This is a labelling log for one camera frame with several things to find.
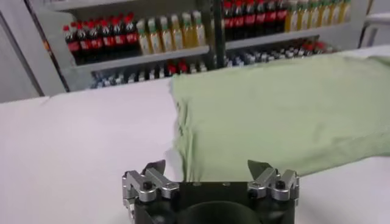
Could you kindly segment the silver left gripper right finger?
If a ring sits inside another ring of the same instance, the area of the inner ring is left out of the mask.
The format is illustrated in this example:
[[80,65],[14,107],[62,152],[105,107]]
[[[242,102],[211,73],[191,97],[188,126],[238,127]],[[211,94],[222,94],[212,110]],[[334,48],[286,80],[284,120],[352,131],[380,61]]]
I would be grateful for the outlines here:
[[247,165],[253,177],[247,183],[251,199],[271,197],[279,202],[292,200],[294,206],[299,204],[300,177],[296,171],[287,169],[280,173],[268,163],[253,160],[248,160]]

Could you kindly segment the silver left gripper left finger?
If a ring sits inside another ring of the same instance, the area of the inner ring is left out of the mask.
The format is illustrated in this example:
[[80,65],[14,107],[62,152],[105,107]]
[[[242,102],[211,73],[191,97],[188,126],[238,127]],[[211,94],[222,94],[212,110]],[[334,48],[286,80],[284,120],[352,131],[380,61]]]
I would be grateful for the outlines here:
[[173,199],[179,194],[180,184],[164,176],[166,161],[160,160],[146,165],[141,173],[126,171],[122,176],[122,202],[128,210],[134,210],[135,200],[150,203],[161,196]]

